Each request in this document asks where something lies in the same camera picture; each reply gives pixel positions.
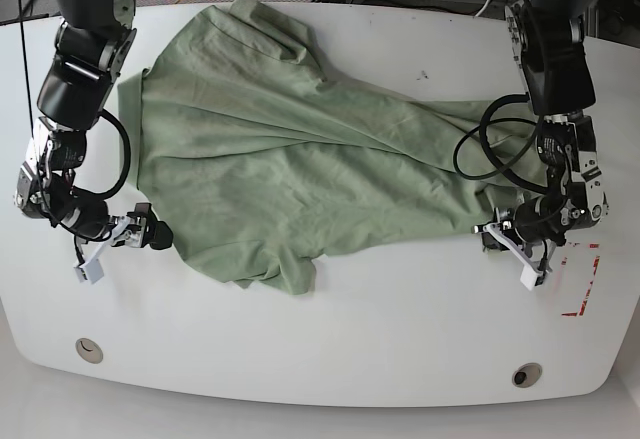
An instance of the cloth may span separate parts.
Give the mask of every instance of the cloth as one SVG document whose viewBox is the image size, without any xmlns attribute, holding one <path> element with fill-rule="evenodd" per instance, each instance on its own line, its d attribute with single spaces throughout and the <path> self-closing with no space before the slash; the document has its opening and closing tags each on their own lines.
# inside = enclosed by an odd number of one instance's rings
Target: cloth
<svg viewBox="0 0 640 439">
<path fill-rule="evenodd" d="M 487 102 L 420 104 L 328 80 L 309 27 L 263 4 L 209 7 L 119 87 L 130 180 L 182 259 L 222 282 L 309 290 L 312 259 L 469 233 L 520 191 L 467 181 L 452 152 Z M 531 118 L 510 106 L 501 116 Z M 499 156 L 531 127 L 496 127 Z M 468 141 L 460 164 L 492 170 Z M 535 152 L 515 171 L 544 184 Z"/>
</svg>

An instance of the green t-shirt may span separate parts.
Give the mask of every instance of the green t-shirt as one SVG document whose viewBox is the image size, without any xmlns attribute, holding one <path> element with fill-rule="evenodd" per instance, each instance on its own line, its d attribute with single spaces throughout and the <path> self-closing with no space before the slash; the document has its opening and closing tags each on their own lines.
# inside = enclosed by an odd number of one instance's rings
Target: green t-shirt
<svg viewBox="0 0 640 439">
<path fill-rule="evenodd" d="M 341 84 L 316 54 L 309 27 L 236 0 L 197 14 L 152 69 L 119 86 L 130 180 L 189 266 L 303 294 L 322 254 L 469 233 L 516 204 L 521 191 L 504 178 L 453 172 L 453 149 L 486 102 L 422 104 Z M 531 118 L 518 106 L 505 116 Z M 509 124 L 489 139 L 508 157 L 530 132 Z M 460 164 L 492 170 L 475 140 Z M 533 150 L 515 171 L 544 184 Z"/>
</svg>

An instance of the white table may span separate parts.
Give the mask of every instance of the white table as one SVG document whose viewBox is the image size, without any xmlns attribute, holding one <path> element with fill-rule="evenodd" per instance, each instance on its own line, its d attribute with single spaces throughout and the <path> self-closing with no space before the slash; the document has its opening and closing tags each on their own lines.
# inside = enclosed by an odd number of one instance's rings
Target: white table
<svg viewBox="0 0 640 439">
<path fill-rule="evenodd" d="M 140 9 L 123 76 L 150 66 L 202 7 Z M 274 7 L 315 28 L 336 77 L 419 100 L 522 92 L 502 22 L 348 5 Z M 26 24 L 34 107 L 57 24 Z M 378 247 L 319 258 L 313 292 L 291 297 L 220 284 L 187 268 L 173 249 L 110 250 L 106 277 L 79 284 L 69 235 L 21 217 L 12 205 L 29 136 L 17 26 L 0 29 L 0 48 L 0 297 L 28 360 L 171 391 L 335 406 L 545 399 L 589 393 L 609 374 L 640 296 L 640 51 L 586 44 L 598 96 L 589 112 L 611 214 L 570 240 L 599 249 L 558 252 L 558 268 L 569 257 L 562 274 L 528 292 L 517 260 L 483 254 L 475 236 Z M 116 104 L 114 91 L 107 108 L 115 113 Z M 106 124 L 90 132 L 79 184 L 101 190 L 112 183 L 117 141 Z M 92 174 L 98 158 L 110 175 Z M 143 199 L 127 186 L 110 209 L 122 214 Z M 592 280 L 584 314 L 563 316 L 580 311 Z M 77 355 L 81 337 L 102 347 L 101 364 Z M 542 378 L 529 389 L 514 387 L 512 374 L 530 362 L 542 365 Z"/>
</svg>

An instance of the circular hole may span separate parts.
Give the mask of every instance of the circular hole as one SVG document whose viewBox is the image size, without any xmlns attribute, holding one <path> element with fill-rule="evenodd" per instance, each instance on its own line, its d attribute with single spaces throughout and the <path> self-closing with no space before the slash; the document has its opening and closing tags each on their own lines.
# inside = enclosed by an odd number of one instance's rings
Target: circular hole
<svg viewBox="0 0 640 439">
<path fill-rule="evenodd" d="M 525 364 L 514 372 L 511 380 L 514 386 L 520 389 L 526 389 L 538 382 L 540 376 L 542 376 L 542 366 L 531 363 Z"/>
<path fill-rule="evenodd" d="M 82 359 L 91 364 L 100 364 L 104 358 L 100 346 L 91 339 L 84 337 L 76 341 L 76 352 Z"/>
</svg>

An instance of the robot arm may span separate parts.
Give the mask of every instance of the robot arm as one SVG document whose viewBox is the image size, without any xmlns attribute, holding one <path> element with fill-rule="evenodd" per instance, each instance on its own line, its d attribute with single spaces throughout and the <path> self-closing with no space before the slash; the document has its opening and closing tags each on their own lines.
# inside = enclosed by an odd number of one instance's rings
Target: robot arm
<svg viewBox="0 0 640 439">
<path fill-rule="evenodd" d="M 596 225 L 608 210 L 591 117 L 583 113 L 596 101 L 582 18 L 593 1 L 519 0 L 506 8 L 514 59 L 539 116 L 536 147 L 547 166 L 547 187 L 476 228 L 488 249 L 510 249 L 521 260 L 531 257 L 535 245 L 546 251 L 548 241 L 552 251 L 565 244 L 567 231 Z M 485 152 L 492 155 L 488 146 Z M 529 289 L 544 282 L 549 259 L 545 252 L 541 261 L 525 266 L 522 282 Z"/>
<path fill-rule="evenodd" d="M 100 117 L 118 129 L 125 149 L 129 148 L 126 131 L 103 107 L 135 38 L 135 0 L 57 1 L 64 21 L 38 97 L 43 116 L 34 124 L 15 203 L 25 215 L 47 218 L 52 226 L 72 232 L 78 252 L 76 271 L 95 282 L 102 272 L 95 253 L 88 261 L 82 257 L 83 242 L 166 249 L 173 235 L 156 219 L 150 204 L 138 204 L 126 216 L 109 215 L 105 201 L 122 187 L 126 170 L 118 184 L 102 194 L 73 184 L 75 169 L 86 156 L 86 132 Z"/>
</svg>

